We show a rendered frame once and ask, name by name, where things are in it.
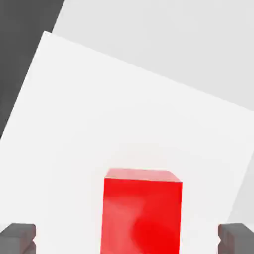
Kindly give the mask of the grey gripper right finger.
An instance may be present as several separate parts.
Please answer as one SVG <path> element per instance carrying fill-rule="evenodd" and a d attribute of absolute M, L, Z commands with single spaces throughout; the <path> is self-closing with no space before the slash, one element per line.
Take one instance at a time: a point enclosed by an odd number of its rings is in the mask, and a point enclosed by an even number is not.
<path fill-rule="evenodd" d="M 242 223 L 219 224 L 218 254 L 254 254 L 254 232 Z"/>

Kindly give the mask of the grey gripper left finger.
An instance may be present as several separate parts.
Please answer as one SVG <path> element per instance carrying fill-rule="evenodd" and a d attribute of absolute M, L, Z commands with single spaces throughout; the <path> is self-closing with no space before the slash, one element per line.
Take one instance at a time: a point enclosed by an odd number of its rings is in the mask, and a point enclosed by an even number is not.
<path fill-rule="evenodd" d="M 36 254 L 36 225 L 11 223 L 0 232 L 0 254 Z"/>

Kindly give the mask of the small red cube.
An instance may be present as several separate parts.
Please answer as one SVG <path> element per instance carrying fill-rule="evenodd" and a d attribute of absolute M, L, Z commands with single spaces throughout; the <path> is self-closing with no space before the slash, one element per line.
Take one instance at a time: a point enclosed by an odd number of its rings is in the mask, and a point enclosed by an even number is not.
<path fill-rule="evenodd" d="M 182 188 L 169 171 L 109 169 L 100 254 L 180 254 Z"/>

